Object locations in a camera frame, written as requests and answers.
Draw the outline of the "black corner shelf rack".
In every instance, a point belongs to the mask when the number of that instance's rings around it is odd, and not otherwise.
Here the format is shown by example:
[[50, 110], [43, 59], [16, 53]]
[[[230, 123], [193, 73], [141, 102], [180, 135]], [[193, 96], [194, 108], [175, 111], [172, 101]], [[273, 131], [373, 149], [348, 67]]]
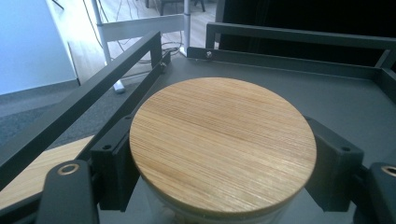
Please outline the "black corner shelf rack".
[[[223, 50], [220, 35], [380, 49], [382, 54], [373, 66], [332, 63]], [[49, 155], [52, 142], [144, 56], [150, 57], [151, 70], [99, 133], [85, 147], [67, 146], [64, 157], [44, 172], [43, 189], [31, 189], [27, 198], [7, 203], [12, 180], [24, 176], [34, 159]], [[264, 87], [286, 99], [304, 118], [315, 119], [361, 149], [363, 159], [352, 176], [346, 212], [360, 224], [396, 224], [396, 73], [391, 68], [395, 61], [392, 38], [227, 23], [208, 24], [203, 48], [190, 48], [185, 58], [172, 59], [162, 51], [160, 34], [151, 32], [0, 148], [0, 224], [98, 224], [101, 217], [112, 223], [175, 222], [138, 169], [126, 211], [102, 210], [91, 150], [120, 119], [131, 116], [133, 121], [140, 106], [157, 91], [203, 77]], [[275, 224], [318, 221], [323, 210], [305, 186]]]

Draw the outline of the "white desk frame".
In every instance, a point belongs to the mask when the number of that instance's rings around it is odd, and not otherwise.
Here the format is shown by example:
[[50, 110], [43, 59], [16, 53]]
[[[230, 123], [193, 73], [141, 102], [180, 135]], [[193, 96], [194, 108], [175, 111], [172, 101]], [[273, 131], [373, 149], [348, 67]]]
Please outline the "white desk frame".
[[95, 15], [96, 37], [102, 46], [106, 64], [112, 59], [108, 47], [108, 42], [122, 39], [138, 38], [148, 34], [150, 31], [159, 31], [162, 34], [181, 32], [183, 42], [180, 50], [186, 55], [187, 48], [191, 45], [191, 3], [190, 0], [166, 0], [167, 2], [183, 2], [183, 12], [176, 15], [158, 16], [152, 18], [138, 19], [132, 21], [103, 22], [101, 16], [105, 15], [102, 4], [99, 0], [91, 0], [92, 9]]

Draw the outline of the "glass jar of pale beans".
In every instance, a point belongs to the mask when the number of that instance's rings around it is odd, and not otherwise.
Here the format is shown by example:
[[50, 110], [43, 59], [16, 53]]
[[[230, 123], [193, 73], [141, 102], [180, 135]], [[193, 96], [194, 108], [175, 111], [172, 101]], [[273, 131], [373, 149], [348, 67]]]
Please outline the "glass jar of pale beans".
[[154, 93], [133, 118], [130, 147], [176, 224], [275, 224], [317, 160], [313, 132], [291, 103], [225, 77]]

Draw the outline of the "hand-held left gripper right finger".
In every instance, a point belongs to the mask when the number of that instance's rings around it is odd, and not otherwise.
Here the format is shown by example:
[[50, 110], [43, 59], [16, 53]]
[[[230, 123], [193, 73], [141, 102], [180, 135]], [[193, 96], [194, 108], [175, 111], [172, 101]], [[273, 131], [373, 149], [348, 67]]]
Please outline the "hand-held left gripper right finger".
[[361, 166], [363, 151], [315, 119], [305, 119], [317, 145], [315, 169], [305, 189], [324, 212], [345, 212], [352, 176]]

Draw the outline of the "black curtain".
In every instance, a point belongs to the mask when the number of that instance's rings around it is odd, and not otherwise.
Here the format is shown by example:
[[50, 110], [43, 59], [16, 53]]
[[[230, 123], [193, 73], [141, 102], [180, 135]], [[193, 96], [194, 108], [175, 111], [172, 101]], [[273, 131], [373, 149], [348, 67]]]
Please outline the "black curtain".
[[[217, 22], [396, 38], [396, 0], [219, 0]], [[223, 50], [373, 66], [380, 49], [220, 35]]]

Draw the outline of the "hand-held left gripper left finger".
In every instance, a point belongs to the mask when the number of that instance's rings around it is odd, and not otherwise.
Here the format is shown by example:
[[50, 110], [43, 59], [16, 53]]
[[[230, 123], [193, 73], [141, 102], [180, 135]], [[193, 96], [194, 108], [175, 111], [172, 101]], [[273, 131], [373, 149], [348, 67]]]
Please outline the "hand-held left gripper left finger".
[[129, 132], [132, 117], [120, 119], [93, 147], [94, 186], [102, 210], [125, 212], [140, 176], [132, 157]]

